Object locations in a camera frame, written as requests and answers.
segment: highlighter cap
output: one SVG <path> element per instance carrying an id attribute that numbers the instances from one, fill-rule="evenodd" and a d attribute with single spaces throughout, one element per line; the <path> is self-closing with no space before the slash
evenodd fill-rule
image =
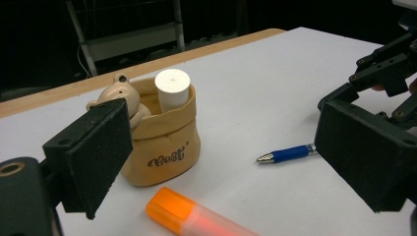
<path id="1" fill-rule="evenodd" d="M 146 211 L 151 219 L 180 235 L 183 224 L 195 205 L 196 202 L 162 187 L 149 201 Z"/>

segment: blue pen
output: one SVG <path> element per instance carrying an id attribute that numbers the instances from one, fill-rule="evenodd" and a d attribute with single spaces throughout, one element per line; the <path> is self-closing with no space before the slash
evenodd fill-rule
<path id="1" fill-rule="evenodd" d="M 271 153 L 259 157 L 257 162 L 261 164 L 278 163 L 285 160 L 297 159 L 314 154 L 317 154 L 316 146 L 314 144 L 309 144 L 272 151 Z"/>

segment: teddy bear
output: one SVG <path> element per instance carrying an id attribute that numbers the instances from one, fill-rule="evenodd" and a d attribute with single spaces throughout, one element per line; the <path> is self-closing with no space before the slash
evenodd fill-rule
<path id="1" fill-rule="evenodd" d="M 113 85 L 106 88 L 97 100 L 90 101 L 86 109 L 90 110 L 93 106 L 102 102 L 117 98 L 125 98 L 128 104 L 131 129 L 138 126 L 142 118 L 151 116 L 150 110 L 141 104 L 141 97 L 138 91 L 130 84 L 128 78 L 123 74 L 114 77 Z"/>

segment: orange highlighter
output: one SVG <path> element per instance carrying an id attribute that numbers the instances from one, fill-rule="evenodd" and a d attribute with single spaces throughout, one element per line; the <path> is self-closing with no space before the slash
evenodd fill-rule
<path id="1" fill-rule="evenodd" d="M 149 201 L 147 214 L 181 236 L 258 235 L 166 187 L 162 187 Z"/>

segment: white tabletop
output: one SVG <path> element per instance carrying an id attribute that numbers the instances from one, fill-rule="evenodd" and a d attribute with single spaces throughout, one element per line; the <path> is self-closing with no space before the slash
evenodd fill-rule
<path id="1" fill-rule="evenodd" d="M 185 71 L 197 92 L 199 161 L 152 187 L 134 187 L 119 175 L 94 220 L 59 205 L 65 235 L 173 235 L 145 213 L 162 186 L 260 235 L 409 235 L 414 204 L 373 213 L 319 155 L 270 165 L 255 161 L 275 149 L 311 143 L 319 100 L 346 83 L 356 60 L 377 47 L 299 28 L 171 67 Z M 101 91 L 2 118 L 0 162 L 43 160 L 41 146 L 83 115 Z M 360 95 L 356 104 L 388 114 L 408 96 Z"/>

